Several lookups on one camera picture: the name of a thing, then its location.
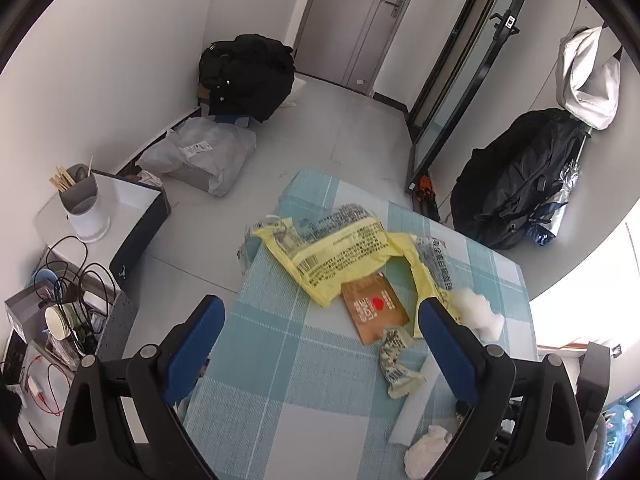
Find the grey door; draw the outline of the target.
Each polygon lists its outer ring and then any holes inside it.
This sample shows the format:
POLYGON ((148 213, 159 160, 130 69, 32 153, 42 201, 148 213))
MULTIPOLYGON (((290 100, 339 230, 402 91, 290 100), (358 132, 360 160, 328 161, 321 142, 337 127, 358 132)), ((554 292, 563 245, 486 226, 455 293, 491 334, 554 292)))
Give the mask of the grey door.
POLYGON ((410 0, 308 0, 294 42, 296 70, 370 94, 410 0))

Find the black framed glass door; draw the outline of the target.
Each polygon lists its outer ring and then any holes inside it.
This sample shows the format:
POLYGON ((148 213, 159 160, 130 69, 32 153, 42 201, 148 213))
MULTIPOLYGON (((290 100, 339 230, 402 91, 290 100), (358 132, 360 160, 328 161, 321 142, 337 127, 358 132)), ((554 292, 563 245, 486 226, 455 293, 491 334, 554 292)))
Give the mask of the black framed glass door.
POLYGON ((520 30, 525 0, 465 0, 446 44, 407 118, 411 194, 454 132, 504 44, 520 30))

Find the large yellow plastic bag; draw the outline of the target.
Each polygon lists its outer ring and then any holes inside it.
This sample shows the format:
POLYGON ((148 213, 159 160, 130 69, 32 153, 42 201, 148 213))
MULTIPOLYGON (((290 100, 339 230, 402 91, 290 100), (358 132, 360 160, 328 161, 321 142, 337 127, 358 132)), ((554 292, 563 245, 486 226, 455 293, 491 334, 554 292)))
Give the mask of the large yellow plastic bag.
POLYGON ((421 264, 411 235, 388 232, 359 204, 339 206, 319 219, 270 214, 254 224, 247 237, 261 240, 297 285, 324 308, 343 284, 378 272, 391 258, 421 264))

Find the black bag on floor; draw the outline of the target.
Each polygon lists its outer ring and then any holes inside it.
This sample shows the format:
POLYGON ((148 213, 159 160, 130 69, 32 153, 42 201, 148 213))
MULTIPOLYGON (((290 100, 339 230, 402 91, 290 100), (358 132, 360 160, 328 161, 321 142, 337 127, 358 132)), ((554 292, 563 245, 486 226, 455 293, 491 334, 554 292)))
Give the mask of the black bag on floor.
POLYGON ((265 122, 292 91, 293 49, 258 34, 213 42, 198 62, 209 113, 265 122))

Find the white box dark sides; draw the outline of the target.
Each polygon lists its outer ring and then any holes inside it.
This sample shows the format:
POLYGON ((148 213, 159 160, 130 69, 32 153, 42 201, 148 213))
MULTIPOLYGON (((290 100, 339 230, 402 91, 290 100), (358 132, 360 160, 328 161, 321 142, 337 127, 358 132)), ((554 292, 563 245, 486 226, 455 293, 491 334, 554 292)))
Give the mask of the white box dark sides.
POLYGON ((58 257, 77 269, 106 269, 118 287, 128 281, 151 240, 170 215, 166 194, 158 186, 95 171, 98 207, 108 218, 97 240, 82 240, 58 196, 38 212, 35 227, 58 257))

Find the white paper cup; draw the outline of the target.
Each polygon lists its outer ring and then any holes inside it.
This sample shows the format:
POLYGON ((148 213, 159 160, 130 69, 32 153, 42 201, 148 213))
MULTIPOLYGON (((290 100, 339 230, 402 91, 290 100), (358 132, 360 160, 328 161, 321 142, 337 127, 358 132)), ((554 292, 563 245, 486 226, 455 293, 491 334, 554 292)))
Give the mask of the white paper cup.
POLYGON ((44 312, 47 328, 52 338, 70 356, 77 356, 77 351, 72 339, 72 331, 65 321, 63 313, 57 306, 47 307, 44 312))

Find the grey perforated box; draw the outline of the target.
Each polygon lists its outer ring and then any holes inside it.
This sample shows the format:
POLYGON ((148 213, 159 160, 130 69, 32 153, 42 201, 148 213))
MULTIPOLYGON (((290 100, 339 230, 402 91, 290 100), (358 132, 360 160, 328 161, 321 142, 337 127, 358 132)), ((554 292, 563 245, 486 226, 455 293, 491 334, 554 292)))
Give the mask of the grey perforated box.
POLYGON ((138 306, 124 292, 118 292, 99 334, 96 357, 100 361, 114 361, 122 357, 137 313, 138 306))

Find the grey white chopstick holder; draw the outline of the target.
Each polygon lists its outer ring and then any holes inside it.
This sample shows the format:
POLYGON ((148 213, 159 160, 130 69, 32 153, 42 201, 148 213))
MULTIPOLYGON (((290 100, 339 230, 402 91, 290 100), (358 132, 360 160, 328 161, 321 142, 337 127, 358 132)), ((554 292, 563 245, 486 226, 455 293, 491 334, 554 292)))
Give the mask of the grey white chopstick holder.
POLYGON ((77 237, 87 244, 104 237, 111 225, 92 170, 88 165, 76 164, 65 168, 56 166, 50 182, 58 190, 62 207, 77 237))

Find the blue floral bedding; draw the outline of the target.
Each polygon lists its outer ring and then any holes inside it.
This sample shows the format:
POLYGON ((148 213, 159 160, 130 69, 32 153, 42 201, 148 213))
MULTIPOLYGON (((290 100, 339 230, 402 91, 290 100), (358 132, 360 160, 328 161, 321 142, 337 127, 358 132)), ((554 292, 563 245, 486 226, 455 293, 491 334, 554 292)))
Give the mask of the blue floral bedding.
POLYGON ((602 468, 608 469, 623 451, 634 431, 634 413, 625 401, 611 405, 604 413, 605 441, 602 468))

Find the clear white plastic strip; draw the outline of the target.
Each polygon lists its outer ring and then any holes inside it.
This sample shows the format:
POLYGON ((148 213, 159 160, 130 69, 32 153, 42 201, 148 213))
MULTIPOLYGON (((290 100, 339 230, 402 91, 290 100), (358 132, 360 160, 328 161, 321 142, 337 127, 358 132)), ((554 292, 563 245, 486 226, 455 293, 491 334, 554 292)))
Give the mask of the clear white plastic strip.
POLYGON ((431 354, 426 357, 421 367, 421 373, 425 376, 425 382, 416 391, 407 396, 407 400, 405 400, 388 437, 390 444, 410 446, 416 435, 416 430, 421 425, 428 400, 430 400, 437 379, 442 374, 434 356, 431 354))

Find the silver blue folded umbrella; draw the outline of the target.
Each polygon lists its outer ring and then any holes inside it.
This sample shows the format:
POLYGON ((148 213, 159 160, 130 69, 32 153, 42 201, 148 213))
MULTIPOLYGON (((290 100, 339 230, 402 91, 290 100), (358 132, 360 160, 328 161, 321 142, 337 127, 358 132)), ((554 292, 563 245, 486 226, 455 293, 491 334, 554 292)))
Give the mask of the silver blue folded umbrella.
POLYGON ((570 159, 560 171, 558 189, 535 209, 527 221, 526 235, 538 246, 546 246, 558 237, 570 194, 579 178, 579 159, 591 133, 590 127, 582 133, 582 142, 572 151, 570 159))

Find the small yellow plastic bag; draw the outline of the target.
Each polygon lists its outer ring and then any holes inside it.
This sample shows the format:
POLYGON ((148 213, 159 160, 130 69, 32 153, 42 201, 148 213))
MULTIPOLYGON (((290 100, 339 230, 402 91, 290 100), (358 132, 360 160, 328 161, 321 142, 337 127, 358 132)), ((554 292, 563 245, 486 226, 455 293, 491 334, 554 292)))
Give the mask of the small yellow plastic bag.
POLYGON ((418 311, 420 303, 427 298, 438 299, 460 323, 461 316, 452 304, 454 279, 448 266, 446 244, 436 237, 409 233, 388 232, 387 237, 398 255, 390 258, 385 271, 408 312, 410 322, 407 328, 413 338, 422 336, 418 311))

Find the grey plastic parcel bag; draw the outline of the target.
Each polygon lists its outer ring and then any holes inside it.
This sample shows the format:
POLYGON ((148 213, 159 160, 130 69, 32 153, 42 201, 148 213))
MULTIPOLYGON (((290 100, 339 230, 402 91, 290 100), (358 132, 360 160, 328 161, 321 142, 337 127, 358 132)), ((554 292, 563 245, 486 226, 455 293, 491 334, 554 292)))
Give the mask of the grey plastic parcel bag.
POLYGON ((191 117, 150 145, 137 165, 157 177, 168 176, 221 197, 231 190, 256 148, 256 134, 250 129, 191 117))

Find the brown sachet with red dot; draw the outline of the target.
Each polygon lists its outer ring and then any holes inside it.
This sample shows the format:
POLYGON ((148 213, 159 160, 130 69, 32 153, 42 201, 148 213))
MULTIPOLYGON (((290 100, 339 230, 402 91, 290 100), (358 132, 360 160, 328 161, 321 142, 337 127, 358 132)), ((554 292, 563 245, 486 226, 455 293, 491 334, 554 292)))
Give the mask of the brown sachet with red dot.
POLYGON ((343 284, 341 294, 365 346, 380 340, 387 327, 409 323, 405 307, 382 273, 373 273, 343 284))

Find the green snack wrapper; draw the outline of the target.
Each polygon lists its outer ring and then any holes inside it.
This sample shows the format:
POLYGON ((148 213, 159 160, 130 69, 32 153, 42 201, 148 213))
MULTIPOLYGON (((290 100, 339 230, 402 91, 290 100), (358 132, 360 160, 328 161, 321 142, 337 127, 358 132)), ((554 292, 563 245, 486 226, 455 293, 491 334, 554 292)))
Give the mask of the green snack wrapper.
POLYGON ((403 327, 384 328, 378 350, 378 364, 388 383, 387 394, 394 400, 408 396, 426 383, 423 373, 410 370, 399 362, 401 353, 413 345, 413 338, 403 327))

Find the white tissue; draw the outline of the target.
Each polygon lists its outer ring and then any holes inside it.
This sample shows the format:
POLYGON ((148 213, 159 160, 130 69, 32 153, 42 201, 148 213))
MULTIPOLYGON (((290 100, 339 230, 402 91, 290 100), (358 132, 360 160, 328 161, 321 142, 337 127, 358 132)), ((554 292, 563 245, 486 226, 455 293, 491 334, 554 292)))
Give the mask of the white tissue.
POLYGON ((410 480, 423 479, 446 450, 452 434, 442 426, 430 425, 428 431, 405 452, 405 473, 410 480))

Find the white hanging bag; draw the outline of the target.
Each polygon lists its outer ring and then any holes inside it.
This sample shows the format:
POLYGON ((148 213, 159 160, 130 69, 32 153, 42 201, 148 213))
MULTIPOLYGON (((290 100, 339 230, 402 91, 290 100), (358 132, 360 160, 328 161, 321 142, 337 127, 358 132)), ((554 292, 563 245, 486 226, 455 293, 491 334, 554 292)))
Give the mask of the white hanging bag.
POLYGON ((591 129, 608 128, 620 104, 619 48, 597 66, 603 24, 578 27, 561 39, 555 64, 555 99, 559 106, 591 129))

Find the blue checkered tablecloth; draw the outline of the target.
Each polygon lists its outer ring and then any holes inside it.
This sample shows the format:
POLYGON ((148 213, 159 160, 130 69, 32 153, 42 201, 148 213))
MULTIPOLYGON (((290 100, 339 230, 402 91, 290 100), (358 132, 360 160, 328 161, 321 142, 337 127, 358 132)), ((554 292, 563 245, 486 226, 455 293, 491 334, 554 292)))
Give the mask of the blue checkered tablecloth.
MULTIPOLYGON (((442 240, 454 284, 506 320, 501 347, 536 358, 523 273, 498 252, 311 169, 292 179, 277 213, 319 219, 352 203, 392 232, 442 240)), ((405 450, 390 433, 401 407, 387 394, 378 349, 361 343, 344 304, 315 304, 259 247, 183 423, 221 479, 400 479, 405 450)))

